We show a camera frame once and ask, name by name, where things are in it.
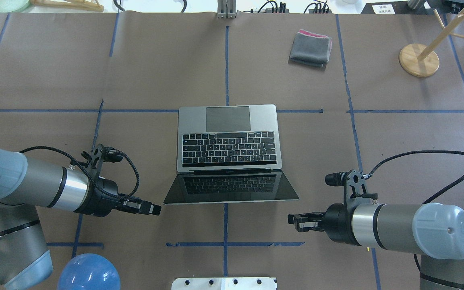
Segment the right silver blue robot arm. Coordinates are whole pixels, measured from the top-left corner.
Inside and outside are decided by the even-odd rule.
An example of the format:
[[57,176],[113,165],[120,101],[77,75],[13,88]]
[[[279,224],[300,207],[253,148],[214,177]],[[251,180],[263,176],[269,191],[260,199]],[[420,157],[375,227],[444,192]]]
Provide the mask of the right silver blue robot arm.
[[455,205],[333,204],[289,214],[298,232],[326,232],[338,243],[420,255],[420,289],[464,290],[464,210]]

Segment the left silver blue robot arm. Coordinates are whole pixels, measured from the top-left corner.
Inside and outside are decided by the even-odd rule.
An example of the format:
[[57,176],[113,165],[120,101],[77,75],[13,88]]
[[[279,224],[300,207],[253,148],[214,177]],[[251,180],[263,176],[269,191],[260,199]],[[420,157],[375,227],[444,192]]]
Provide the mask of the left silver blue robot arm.
[[7,290],[26,290],[40,284],[53,272],[50,250],[44,237],[37,206],[96,217],[112,210],[158,216],[161,206],[119,193],[116,182],[102,178],[103,163],[130,158],[114,147],[99,144],[82,152],[84,162],[54,147],[44,147],[70,160],[72,168],[31,158],[26,152],[0,149],[0,285]]

